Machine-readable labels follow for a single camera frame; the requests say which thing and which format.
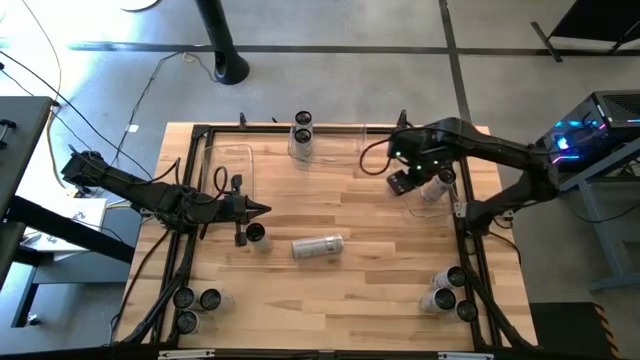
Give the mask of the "Celsius Peach Vibe can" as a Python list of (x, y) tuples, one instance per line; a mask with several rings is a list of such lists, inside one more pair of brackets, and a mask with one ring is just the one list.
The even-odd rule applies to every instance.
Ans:
[(477, 320), (478, 309), (470, 300), (460, 300), (456, 303), (451, 316), (455, 321), (471, 323)]
[(444, 313), (455, 308), (456, 297), (452, 290), (439, 288), (424, 295), (419, 301), (419, 309), (425, 313)]
[(451, 168), (440, 169), (434, 175), (434, 177), (426, 185), (424, 185), (421, 188), (420, 193), (421, 193), (422, 199), (427, 204), (436, 203), (453, 186), (448, 183), (448, 180), (449, 180), (448, 169), (451, 169)]

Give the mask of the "clear plastic bin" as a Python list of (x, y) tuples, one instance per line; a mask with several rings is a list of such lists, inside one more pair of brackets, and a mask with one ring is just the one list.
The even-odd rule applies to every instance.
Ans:
[(204, 148), (201, 156), (200, 192), (197, 202), (208, 203), (212, 199), (223, 200), (231, 189), (233, 175), (243, 179), (241, 194), (254, 196), (253, 149), (246, 144), (212, 145)]
[(316, 124), (311, 130), (312, 156), (308, 160), (300, 160), (294, 155), (295, 131), (292, 124), (289, 127), (287, 154), (295, 168), (307, 171), (356, 167), (367, 138), (364, 124)]
[[(434, 175), (425, 175), (426, 176), (426, 183), (424, 185), (426, 185), (434, 177)], [(452, 189), (452, 187), (443, 196), (448, 194), (450, 192), (450, 190)], [(403, 196), (407, 196), (408, 197), (408, 199), (405, 200), (405, 205), (406, 205), (406, 207), (407, 207), (407, 209), (408, 209), (408, 211), (409, 211), (409, 213), (411, 215), (413, 215), (415, 217), (419, 217), (419, 218), (435, 218), (435, 217), (438, 217), (438, 216), (447, 216), (447, 215), (451, 214), (451, 208), (442, 199), (443, 196), (436, 203), (427, 204), (422, 199), (422, 196), (421, 196), (421, 193), (420, 193), (421, 188), (420, 189), (416, 189), (415, 188), (413, 191), (407, 192), (407, 193), (403, 194), (402, 196), (400, 196), (400, 197), (403, 197)]]

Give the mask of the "white paper sheet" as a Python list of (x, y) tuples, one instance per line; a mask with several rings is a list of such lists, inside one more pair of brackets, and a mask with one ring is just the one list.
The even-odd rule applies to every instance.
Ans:
[[(64, 198), (45, 201), (42, 206), (83, 226), (98, 230), (102, 225), (106, 200), (104, 198)], [(85, 248), (73, 245), (62, 238), (27, 227), (21, 241), (23, 246), (42, 252), (84, 252)]]

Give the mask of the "silver aluminium bracket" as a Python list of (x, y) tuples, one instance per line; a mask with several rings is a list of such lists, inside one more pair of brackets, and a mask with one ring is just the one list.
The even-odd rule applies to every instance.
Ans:
[(494, 360), (494, 355), (478, 352), (444, 351), (437, 353), (438, 360)]
[(157, 360), (202, 360), (215, 356), (215, 349), (173, 349), (160, 351)]

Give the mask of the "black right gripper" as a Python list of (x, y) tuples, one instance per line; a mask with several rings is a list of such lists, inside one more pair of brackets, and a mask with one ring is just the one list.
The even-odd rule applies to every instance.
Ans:
[(404, 165), (408, 175), (412, 175), (416, 189), (426, 183), (425, 175), (434, 175), (442, 169), (448, 169), (448, 183), (456, 183), (453, 160), (441, 143), (441, 135), (434, 129), (402, 129), (394, 133), (394, 158)]

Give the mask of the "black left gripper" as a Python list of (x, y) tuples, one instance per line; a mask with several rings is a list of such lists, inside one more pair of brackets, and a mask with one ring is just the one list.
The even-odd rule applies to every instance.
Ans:
[[(230, 213), (229, 218), (235, 226), (234, 244), (236, 247), (244, 247), (247, 245), (246, 234), (242, 230), (242, 220), (246, 213), (245, 196), (241, 194), (242, 184), (242, 176), (240, 174), (233, 175), (230, 180), (231, 189), (225, 194), (225, 203)], [(251, 209), (251, 211), (248, 212), (249, 221), (269, 213), (271, 210), (270, 206), (255, 202), (251, 199), (248, 200), (248, 208)]]

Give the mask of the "grey metal table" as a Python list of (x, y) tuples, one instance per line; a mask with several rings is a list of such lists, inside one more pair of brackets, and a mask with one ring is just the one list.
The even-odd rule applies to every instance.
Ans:
[(612, 152), (593, 165), (589, 165), (584, 170), (572, 175), (560, 185), (562, 193), (577, 190), (582, 197), (586, 209), (584, 216), (579, 219), (593, 226), (598, 242), (603, 250), (605, 260), (611, 275), (603, 279), (596, 279), (591, 282), (592, 291), (611, 290), (624, 287), (640, 287), (640, 272), (631, 270), (630, 258), (625, 248), (623, 240), (615, 240), (606, 229), (608, 224), (621, 220), (629, 215), (633, 210), (640, 210), (633, 205), (629, 210), (623, 210), (617, 215), (603, 217), (598, 209), (595, 193), (592, 184), (596, 182), (611, 183), (631, 183), (638, 181), (640, 177), (606, 177), (606, 174), (623, 168), (631, 160), (636, 160), (640, 156), (640, 138), (623, 145), (618, 150)]

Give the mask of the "black side table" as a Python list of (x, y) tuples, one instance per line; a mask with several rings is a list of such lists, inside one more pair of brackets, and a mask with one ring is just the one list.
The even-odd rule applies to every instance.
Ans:
[(35, 280), (38, 267), (51, 258), (21, 245), (28, 227), (125, 264), (131, 263), (134, 255), (134, 248), (115, 235), (87, 227), (16, 194), (50, 110), (56, 105), (46, 96), (0, 96), (0, 287), (14, 262), (32, 267), (12, 319), (13, 328), (29, 324), (29, 311), (39, 288)]

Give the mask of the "black box with hazard stripes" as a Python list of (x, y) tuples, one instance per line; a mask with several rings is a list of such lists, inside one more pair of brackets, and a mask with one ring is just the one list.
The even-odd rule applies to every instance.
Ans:
[(530, 303), (539, 345), (563, 354), (622, 357), (604, 308), (594, 302)]

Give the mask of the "black aluminium table frame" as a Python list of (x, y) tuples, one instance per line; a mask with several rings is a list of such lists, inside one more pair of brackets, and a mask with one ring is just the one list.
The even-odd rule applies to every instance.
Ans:
[[(459, 260), (453, 214), (411, 215), (372, 170), (386, 163), (367, 133), (366, 171), (300, 170), (287, 154), (289, 129), (275, 124), (214, 134), (214, 145), (246, 144), (254, 156), (254, 200), (272, 251), (234, 245), (229, 224), (196, 244), (190, 285), (231, 294), (227, 313), (205, 316), (181, 347), (304, 350), (469, 350), (469, 325), (424, 314), (418, 302), (437, 272)], [(294, 259), (291, 243), (340, 234), (339, 254)]]

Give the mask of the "black folding stand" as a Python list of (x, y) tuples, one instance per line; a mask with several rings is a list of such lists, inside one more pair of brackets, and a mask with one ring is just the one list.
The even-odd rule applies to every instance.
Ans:
[(553, 37), (612, 42), (605, 55), (614, 55), (622, 45), (640, 40), (640, 0), (575, 0), (547, 35), (539, 23), (530, 23), (551, 57), (563, 61)]

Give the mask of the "black pole stand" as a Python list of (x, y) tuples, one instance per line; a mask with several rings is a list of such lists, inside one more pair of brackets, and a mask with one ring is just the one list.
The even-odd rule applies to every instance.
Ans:
[(244, 81), (250, 66), (235, 48), (221, 0), (195, 0), (195, 3), (214, 48), (215, 79), (225, 85)]

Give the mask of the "black computer tower with lights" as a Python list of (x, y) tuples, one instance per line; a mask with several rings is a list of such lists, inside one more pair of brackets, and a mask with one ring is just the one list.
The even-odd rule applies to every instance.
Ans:
[(561, 174), (580, 172), (640, 138), (640, 90), (594, 91), (536, 142)]

